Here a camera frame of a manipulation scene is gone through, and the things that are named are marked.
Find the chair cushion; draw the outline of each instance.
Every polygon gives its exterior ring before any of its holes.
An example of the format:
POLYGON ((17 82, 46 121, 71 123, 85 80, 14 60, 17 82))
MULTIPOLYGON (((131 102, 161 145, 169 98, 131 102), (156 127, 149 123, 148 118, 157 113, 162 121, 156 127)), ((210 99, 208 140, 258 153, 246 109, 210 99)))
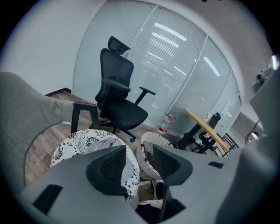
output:
POLYGON ((135 128, 148 117, 145 110, 128 100, 109 103, 107 115, 114 127, 121 130, 135 128))

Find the black office chair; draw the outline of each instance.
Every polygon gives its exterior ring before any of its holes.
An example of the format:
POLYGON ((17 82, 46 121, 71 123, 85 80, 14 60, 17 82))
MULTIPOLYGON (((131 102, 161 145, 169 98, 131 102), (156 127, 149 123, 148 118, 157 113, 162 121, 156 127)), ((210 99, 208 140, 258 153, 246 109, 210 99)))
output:
MULTIPOLYGON (((220 119, 221 119, 221 116, 220 116, 220 114, 217 112, 216 114, 214 114, 214 115, 211 117, 210 122, 209 122, 209 126, 210 126, 211 128, 214 129, 215 126, 218 124, 218 122, 219 122, 220 119)), ((216 150, 216 148, 213 147, 213 145, 215 144, 216 141, 215 141, 212 137, 207 137, 206 134, 207 134, 207 131, 203 131, 203 132, 201 132, 201 133, 199 134, 199 139, 202 141, 202 144, 199 144, 199 143, 197 143, 197 142, 195 141, 194 144, 197 145, 197 148, 194 148, 192 151, 197 150, 197 149, 203 149, 203 150, 205 150, 207 147, 208 147, 210 150, 212 150, 212 151, 215 151, 215 150, 216 150)))
POLYGON ((134 69, 131 61, 121 56, 130 49, 118 39, 111 37, 108 42, 109 49, 102 49, 101 63, 101 89, 95 97, 97 107, 101 110, 100 117, 108 118, 110 122, 101 122, 100 126, 113 126, 113 134, 120 129, 130 135, 134 142, 136 137, 128 130, 139 126, 148 113, 138 106, 146 93, 154 92, 140 87, 143 90, 135 103, 126 100, 130 92, 130 77, 134 69))

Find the water bottle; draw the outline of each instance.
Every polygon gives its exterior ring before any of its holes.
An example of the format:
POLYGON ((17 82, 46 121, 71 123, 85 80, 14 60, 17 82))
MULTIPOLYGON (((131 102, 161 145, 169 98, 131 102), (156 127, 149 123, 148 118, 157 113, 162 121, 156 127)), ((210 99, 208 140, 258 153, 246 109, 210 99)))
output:
POLYGON ((164 119, 162 120, 157 132, 160 135, 166 134, 168 131, 168 128, 170 126, 170 124, 173 122, 173 120, 175 120, 176 118, 173 117, 171 114, 165 114, 164 119))

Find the wicker basket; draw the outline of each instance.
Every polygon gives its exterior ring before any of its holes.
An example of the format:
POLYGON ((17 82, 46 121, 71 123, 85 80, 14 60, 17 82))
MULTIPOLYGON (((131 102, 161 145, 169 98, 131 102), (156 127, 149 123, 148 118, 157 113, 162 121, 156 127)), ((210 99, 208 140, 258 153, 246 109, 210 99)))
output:
POLYGON ((145 172, 144 175, 140 172, 140 176, 147 180, 161 180, 159 173, 153 168, 153 144, 173 147, 169 141, 156 133, 144 133, 141 137, 141 150, 137 153, 138 163, 145 172), (144 141, 151 143, 149 147, 145 148, 144 141))

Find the floor baseboard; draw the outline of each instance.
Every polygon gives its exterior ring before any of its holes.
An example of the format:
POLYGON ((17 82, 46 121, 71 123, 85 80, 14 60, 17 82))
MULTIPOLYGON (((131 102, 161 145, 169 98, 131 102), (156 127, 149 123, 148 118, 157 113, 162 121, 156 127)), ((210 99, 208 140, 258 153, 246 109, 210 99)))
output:
POLYGON ((59 90, 56 90, 56 91, 51 92, 51 93, 47 93, 45 96, 53 96, 53 95, 55 95, 55 94, 62 93, 62 92, 71 93, 72 90, 70 90, 70 89, 68 89, 68 88, 63 88, 63 89, 59 89, 59 90))

